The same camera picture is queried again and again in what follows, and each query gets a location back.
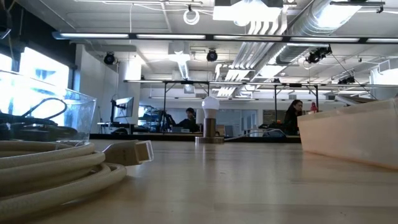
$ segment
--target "white cable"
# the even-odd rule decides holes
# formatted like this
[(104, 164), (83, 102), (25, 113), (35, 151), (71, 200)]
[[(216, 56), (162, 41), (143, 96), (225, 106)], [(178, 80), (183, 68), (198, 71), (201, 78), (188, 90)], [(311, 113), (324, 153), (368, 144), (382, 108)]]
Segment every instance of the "white cable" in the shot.
[(285, 133), (284, 133), (282, 130), (280, 130), (280, 129), (272, 129), (272, 130), (269, 130), (269, 131), (255, 131), (255, 132), (252, 132), (252, 133), (243, 134), (243, 135), (241, 135), (241, 136), (237, 136), (237, 137), (233, 137), (233, 138), (228, 138), (228, 139), (225, 139), (224, 141), (230, 141), (230, 140), (235, 140), (235, 139), (243, 138), (243, 137), (249, 136), (249, 135), (251, 135), (251, 134), (256, 134), (256, 133), (271, 133), (271, 132), (274, 132), (274, 131), (280, 131), (284, 136), (286, 136)]
[(189, 13), (189, 12), (190, 12), (189, 10), (186, 10), (186, 11), (184, 12), (184, 15), (183, 15), (184, 22), (185, 22), (186, 24), (188, 24), (188, 25), (195, 25), (195, 24), (197, 24), (197, 23), (199, 22), (199, 18), (200, 18), (199, 11), (196, 10), (196, 9), (192, 9), (192, 12), (195, 13), (195, 17), (194, 17), (193, 19), (188, 19), (188, 13)]
[(94, 144), (74, 145), (0, 142), (0, 222), (92, 194), (126, 175), (124, 166), (104, 164)]
[(206, 15), (209, 15), (209, 16), (212, 16), (212, 14), (210, 14), (210, 13), (207, 13), (206, 11), (204, 11), (204, 10), (198, 10), (199, 12), (201, 12), (201, 13), (203, 13), (203, 14), (206, 14)]

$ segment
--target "cable connector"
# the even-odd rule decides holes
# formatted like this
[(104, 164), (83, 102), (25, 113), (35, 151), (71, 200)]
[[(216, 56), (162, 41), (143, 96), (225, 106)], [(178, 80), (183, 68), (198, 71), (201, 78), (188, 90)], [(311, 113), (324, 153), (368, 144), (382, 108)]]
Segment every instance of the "cable connector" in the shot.
[(106, 156), (105, 162), (124, 166), (136, 166), (154, 160), (150, 141), (133, 140), (115, 143), (108, 146), (103, 152)]

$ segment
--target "window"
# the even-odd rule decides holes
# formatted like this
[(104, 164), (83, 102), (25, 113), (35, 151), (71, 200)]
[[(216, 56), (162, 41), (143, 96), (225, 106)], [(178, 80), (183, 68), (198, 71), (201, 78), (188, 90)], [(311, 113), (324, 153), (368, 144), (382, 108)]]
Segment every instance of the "window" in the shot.
[(28, 47), (21, 54), (19, 72), (31, 78), (68, 88), (69, 68)]
[(12, 59), (8, 56), (0, 54), (0, 70), (11, 71)]

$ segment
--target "computer monitor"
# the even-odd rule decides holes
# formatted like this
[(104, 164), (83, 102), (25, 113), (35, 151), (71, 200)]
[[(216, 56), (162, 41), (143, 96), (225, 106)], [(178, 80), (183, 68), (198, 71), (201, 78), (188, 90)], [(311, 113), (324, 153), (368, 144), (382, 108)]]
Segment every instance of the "computer monitor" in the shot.
[(114, 118), (132, 117), (134, 97), (116, 100), (114, 107)]

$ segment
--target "wooden table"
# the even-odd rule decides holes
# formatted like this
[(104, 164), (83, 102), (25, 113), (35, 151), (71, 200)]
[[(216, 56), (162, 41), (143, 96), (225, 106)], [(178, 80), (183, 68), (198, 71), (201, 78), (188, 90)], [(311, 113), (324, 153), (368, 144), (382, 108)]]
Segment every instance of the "wooden table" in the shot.
[[(96, 141), (104, 148), (110, 141)], [(153, 142), (155, 161), (33, 223), (397, 223), (398, 174), (299, 144)]]

